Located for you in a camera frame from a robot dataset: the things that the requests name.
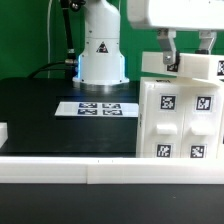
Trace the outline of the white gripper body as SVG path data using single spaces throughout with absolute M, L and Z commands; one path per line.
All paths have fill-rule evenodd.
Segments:
M 136 29 L 224 30 L 224 0 L 127 0 Z

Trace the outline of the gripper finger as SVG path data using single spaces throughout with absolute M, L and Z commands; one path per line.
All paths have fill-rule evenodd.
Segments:
M 217 32 L 204 30 L 199 32 L 200 45 L 196 54 L 210 55 L 217 39 Z
M 157 30 L 157 40 L 163 52 L 163 63 L 171 65 L 176 63 L 176 31 L 168 28 Z

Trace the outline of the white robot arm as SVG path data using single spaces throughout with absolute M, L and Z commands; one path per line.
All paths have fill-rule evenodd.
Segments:
M 119 49 L 120 13 L 107 0 L 59 0 L 65 21 L 72 81 L 90 88 L 129 82 Z M 85 10 L 85 48 L 75 54 L 69 12 Z M 142 70 L 198 79 L 224 78 L 224 56 L 211 53 L 224 31 L 224 0 L 127 0 L 135 29 L 154 29 L 161 50 L 142 54 Z

